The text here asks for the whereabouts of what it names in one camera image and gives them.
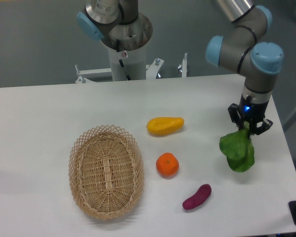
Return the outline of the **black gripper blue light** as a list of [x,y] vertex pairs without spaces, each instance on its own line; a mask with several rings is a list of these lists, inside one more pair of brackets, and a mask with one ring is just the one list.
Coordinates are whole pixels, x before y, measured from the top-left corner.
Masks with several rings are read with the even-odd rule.
[[261,135],[273,125],[271,120],[265,118],[268,102],[267,93],[243,92],[240,104],[232,103],[228,107],[230,119],[239,129],[243,129],[247,122],[250,135]]

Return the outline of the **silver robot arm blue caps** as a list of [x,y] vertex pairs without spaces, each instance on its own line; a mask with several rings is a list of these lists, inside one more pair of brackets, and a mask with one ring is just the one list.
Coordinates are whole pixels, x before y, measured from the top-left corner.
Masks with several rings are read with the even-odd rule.
[[[250,0],[220,0],[218,5],[234,28],[229,36],[209,41],[205,58],[245,77],[240,102],[230,105],[228,112],[239,129],[259,135],[272,126],[265,111],[284,58],[280,46],[260,41],[272,24],[272,14]],[[156,59],[146,66],[153,28],[136,0],[91,0],[76,20],[86,35],[108,50],[114,81],[156,78],[162,63]]]

